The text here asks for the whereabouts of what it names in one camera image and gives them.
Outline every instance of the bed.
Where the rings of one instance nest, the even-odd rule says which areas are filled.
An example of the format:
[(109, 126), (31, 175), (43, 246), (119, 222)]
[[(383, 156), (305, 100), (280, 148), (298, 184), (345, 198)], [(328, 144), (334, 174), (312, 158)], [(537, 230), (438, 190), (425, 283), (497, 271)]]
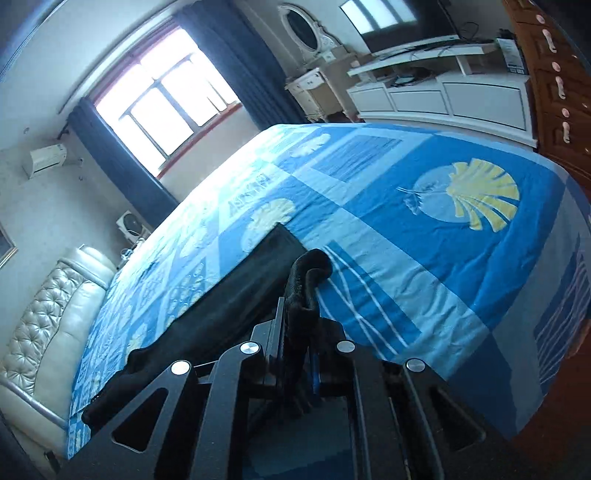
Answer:
[(586, 318), (590, 221), (573, 179), (518, 147), (393, 125), (272, 127), (115, 277), (74, 383), (68, 457), (89, 440), (83, 409), (129, 352), (277, 222), (333, 263), (317, 291), (323, 316), (380, 358), (424, 359), (510, 438)]

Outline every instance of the air conditioner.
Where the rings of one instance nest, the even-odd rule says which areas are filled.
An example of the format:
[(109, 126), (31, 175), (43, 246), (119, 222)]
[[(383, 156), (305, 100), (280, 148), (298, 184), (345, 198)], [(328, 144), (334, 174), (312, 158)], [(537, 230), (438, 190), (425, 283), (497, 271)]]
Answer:
[(129, 210), (117, 220), (117, 226), (123, 232), (125, 238), (132, 244), (135, 244), (140, 238), (148, 238), (150, 236), (150, 230), (144, 227), (138, 218)]
[(63, 144), (32, 150), (31, 154), (22, 161), (22, 167), (29, 178), (42, 171), (63, 165), (66, 161), (67, 150)]

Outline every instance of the wooden door handle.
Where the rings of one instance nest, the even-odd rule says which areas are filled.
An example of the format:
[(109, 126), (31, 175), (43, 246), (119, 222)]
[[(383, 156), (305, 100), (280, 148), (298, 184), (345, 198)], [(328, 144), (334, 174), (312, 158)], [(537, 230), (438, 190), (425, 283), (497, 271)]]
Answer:
[(546, 42), (548, 42), (548, 48), (550, 49), (550, 51), (552, 53), (556, 53), (558, 50), (556, 50), (556, 46), (554, 45), (554, 40), (552, 39), (552, 33), (550, 33), (550, 30), (543, 29), (542, 33), (546, 37)]
[(570, 125), (569, 125), (569, 123), (562, 122), (562, 129), (563, 129), (562, 139), (564, 140), (564, 143), (570, 143)]
[(561, 77), (556, 77), (556, 85), (558, 85), (558, 96), (562, 100), (566, 100), (566, 93), (564, 92), (564, 80)]

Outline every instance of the framed picture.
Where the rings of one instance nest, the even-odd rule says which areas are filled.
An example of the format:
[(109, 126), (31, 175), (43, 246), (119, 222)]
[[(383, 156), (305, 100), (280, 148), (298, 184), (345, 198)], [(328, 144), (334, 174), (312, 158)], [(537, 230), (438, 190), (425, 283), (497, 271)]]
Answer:
[(18, 248), (14, 245), (14, 242), (10, 240), (10, 237), (0, 224), (0, 268), (17, 253)]

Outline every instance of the wooden wardrobe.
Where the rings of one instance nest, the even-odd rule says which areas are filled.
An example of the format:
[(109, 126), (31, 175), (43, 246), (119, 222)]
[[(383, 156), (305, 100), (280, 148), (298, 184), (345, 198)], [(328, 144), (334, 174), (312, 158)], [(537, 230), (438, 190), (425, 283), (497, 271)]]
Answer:
[(552, 19), (532, 0), (503, 0), (530, 71), (538, 152), (591, 197), (591, 76)]

